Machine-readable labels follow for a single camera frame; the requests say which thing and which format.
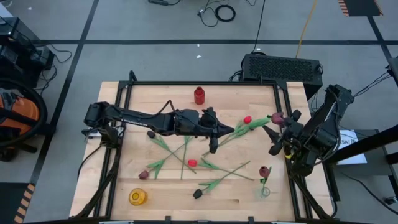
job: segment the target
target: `gray floor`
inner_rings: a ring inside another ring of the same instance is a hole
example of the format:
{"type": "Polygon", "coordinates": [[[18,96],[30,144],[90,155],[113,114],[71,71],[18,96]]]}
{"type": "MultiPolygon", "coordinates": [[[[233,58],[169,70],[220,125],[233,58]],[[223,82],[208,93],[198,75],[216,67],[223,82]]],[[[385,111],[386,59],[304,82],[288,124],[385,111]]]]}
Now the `gray floor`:
{"type": "MultiPolygon", "coordinates": [[[[385,40],[398,40],[395,0],[378,0],[384,17],[375,17],[385,40]]],[[[93,0],[13,1],[8,10],[20,17],[41,39],[79,40],[93,0]]],[[[182,0],[174,7],[148,4],[146,0],[100,0],[88,40],[255,39],[262,1],[250,7],[243,0],[229,0],[237,16],[233,22],[205,27],[196,16],[206,0],[182,0]]],[[[264,40],[298,40],[312,1],[267,0],[262,30],[264,40]]],[[[206,22],[214,22],[206,15],[206,22]]],[[[306,40],[377,40],[366,17],[345,17],[337,0],[319,0],[306,40]]],[[[56,45],[75,52],[76,45],[56,45]]],[[[294,57],[296,45],[258,45],[267,55],[294,57]]],[[[102,81],[125,80],[134,70],[139,80],[227,80],[252,45],[85,45],[65,100],[58,130],[53,137],[26,222],[67,218],[76,187],[76,173],[83,159],[87,106],[96,101],[102,81]]],[[[388,46],[393,56],[398,46],[388,46]]],[[[67,55],[58,53],[60,58],[67,55]]],[[[385,72],[386,58],[378,45],[304,45],[301,58],[321,61],[324,86],[338,83],[357,92],[385,72]]],[[[56,64],[58,76],[45,91],[52,115],[71,60],[56,64]]],[[[341,124],[351,129],[384,130],[397,124],[398,88],[392,79],[358,97],[341,124]]],[[[35,139],[40,146],[42,139],[35,139]]],[[[396,152],[397,144],[387,147],[396,152]]],[[[0,163],[2,182],[28,182],[38,153],[21,152],[16,160],[0,163]]],[[[358,177],[380,198],[393,194],[387,177],[358,177]]],[[[393,223],[394,214],[379,205],[359,184],[337,175],[342,201],[338,218],[352,222],[393,223]]]]}

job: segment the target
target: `white paper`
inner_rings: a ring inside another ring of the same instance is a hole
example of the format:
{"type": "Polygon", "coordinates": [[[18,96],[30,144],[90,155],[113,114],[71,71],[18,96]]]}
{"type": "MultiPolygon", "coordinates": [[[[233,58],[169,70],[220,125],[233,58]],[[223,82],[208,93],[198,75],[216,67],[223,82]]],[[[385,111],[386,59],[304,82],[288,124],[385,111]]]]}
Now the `white paper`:
{"type": "MultiPolygon", "coordinates": [[[[340,147],[338,149],[342,149],[346,146],[349,146],[352,143],[355,143],[358,141],[358,138],[356,137],[356,133],[353,130],[340,130],[340,147]]],[[[351,158],[338,161],[338,165],[347,165],[347,164],[365,164],[368,163],[365,155],[364,154],[359,154],[356,156],[353,156],[351,158]]]]}

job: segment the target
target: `wooden table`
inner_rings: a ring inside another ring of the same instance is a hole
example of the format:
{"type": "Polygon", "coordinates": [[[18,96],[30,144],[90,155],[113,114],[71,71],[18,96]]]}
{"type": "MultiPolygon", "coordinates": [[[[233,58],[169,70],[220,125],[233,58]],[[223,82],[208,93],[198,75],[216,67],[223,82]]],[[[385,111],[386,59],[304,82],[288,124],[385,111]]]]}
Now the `wooden table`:
{"type": "MultiPolygon", "coordinates": [[[[117,82],[103,82],[98,101],[114,103],[117,86],[117,82]]],[[[195,86],[133,86],[129,109],[153,114],[167,100],[172,100],[174,107],[179,109],[190,108],[200,111],[212,106],[217,112],[218,119],[232,127],[246,115],[250,114],[254,119],[259,119],[276,112],[271,86],[204,86],[206,102],[200,106],[193,102],[195,88],[195,86]]],[[[310,112],[302,83],[288,83],[288,89],[292,109],[299,109],[302,112],[300,122],[306,123],[310,119],[310,112]]],[[[282,92],[280,97],[284,108],[282,92]]],[[[279,127],[274,124],[269,123],[268,126],[279,131],[279,127]]],[[[147,131],[148,129],[143,127],[127,125],[111,216],[113,220],[164,220],[165,216],[170,215],[172,220],[247,221],[248,216],[253,216],[256,221],[294,221],[284,155],[268,154],[271,140],[263,129],[258,128],[235,139],[221,146],[216,154],[207,157],[217,166],[228,170],[251,161],[238,170],[238,173],[255,181],[230,175],[214,190],[197,200],[192,194],[201,187],[198,183],[220,178],[225,173],[196,167],[197,174],[194,174],[184,168],[183,180],[180,180],[182,165],[176,158],[170,157],[157,180],[154,180],[153,173],[149,180],[139,180],[138,175],[147,169],[146,165],[169,155],[165,149],[149,140],[146,136],[147,131]],[[260,166],[272,166],[272,173],[266,184],[271,194],[267,198],[260,198],[260,166]],[[141,206],[133,206],[129,203],[128,196],[132,189],[138,187],[148,193],[148,201],[141,206]]],[[[164,139],[172,150],[183,144],[182,136],[169,136],[164,139]]],[[[200,156],[209,150],[208,141],[201,141],[202,139],[194,139],[189,143],[187,159],[200,160],[200,156]]],[[[99,138],[89,140],[85,157],[96,149],[99,143],[99,138]]],[[[98,151],[83,166],[70,215],[76,215],[98,188],[104,152],[104,149],[98,151]]],[[[182,154],[183,150],[177,153],[180,158],[182,154]]],[[[306,180],[308,189],[317,202],[327,213],[332,214],[323,167],[316,166],[306,180]]],[[[299,189],[297,195],[301,216],[304,217],[302,194],[299,189]]],[[[108,191],[104,193],[102,215],[107,199],[108,191]]]]}

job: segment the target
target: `yellow cable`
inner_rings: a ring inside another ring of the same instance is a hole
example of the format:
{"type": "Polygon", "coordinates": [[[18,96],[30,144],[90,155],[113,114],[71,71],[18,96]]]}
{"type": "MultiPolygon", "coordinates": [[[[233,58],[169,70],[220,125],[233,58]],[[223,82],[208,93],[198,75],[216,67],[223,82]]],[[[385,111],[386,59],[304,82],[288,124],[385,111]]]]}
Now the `yellow cable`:
{"type": "Polygon", "coordinates": [[[310,15],[308,16],[308,19],[307,19],[307,21],[305,22],[304,30],[303,30],[303,32],[301,33],[300,42],[298,43],[298,49],[297,49],[297,53],[296,53],[296,58],[299,56],[300,49],[301,49],[301,43],[303,42],[303,37],[304,37],[304,34],[305,34],[305,30],[307,29],[308,23],[309,23],[310,20],[311,20],[312,13],[314,12],[315,7],[317,6],[317,4],[318,4],[318,0],[314,0],[313,6],[312,6],[312,9],[311,9],[311,12],[310,12],[310,15]]]}

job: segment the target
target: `dark red flower bud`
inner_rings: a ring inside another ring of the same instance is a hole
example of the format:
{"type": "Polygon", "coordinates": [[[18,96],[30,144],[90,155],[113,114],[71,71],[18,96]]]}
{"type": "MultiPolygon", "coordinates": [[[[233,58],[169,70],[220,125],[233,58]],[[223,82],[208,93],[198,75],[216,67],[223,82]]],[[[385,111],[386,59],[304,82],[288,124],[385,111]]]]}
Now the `dark red flower bud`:
{"type": "Polygon", "coordinates": [[[267,178],[269,176],[269,169],[266,166],[260,167],[260,176],[267,178]]]}
{"type": "Polygon", "coordinates": [[[148,131],[148,132],[147,132],[147,135],[148,135],[148,137],[150,137],[150,138],[156,137],[156,134],[155,134],[155,132],[153,132],[153,131],[148,131]]]}
{"type": "Polygon", "coordinates": [[[149,177],[148,171],[144,170],[138,175],[140,180],[146,180],[149,177]]]}
{"type": "Polygon", "coordinates": [[[195,193],[193,193],[193,197],[195,199],[200,198],[202,195],[203,195],[203,192],[200,189],[196,190],[195,193]]]}
{"type": "Polygon", "coordinates": [[[284,123],[284,113],[283,112],[274,113],[271,116],[271,121],[274,124],[278,124],[278,125],[283,124],[284,123]]]}

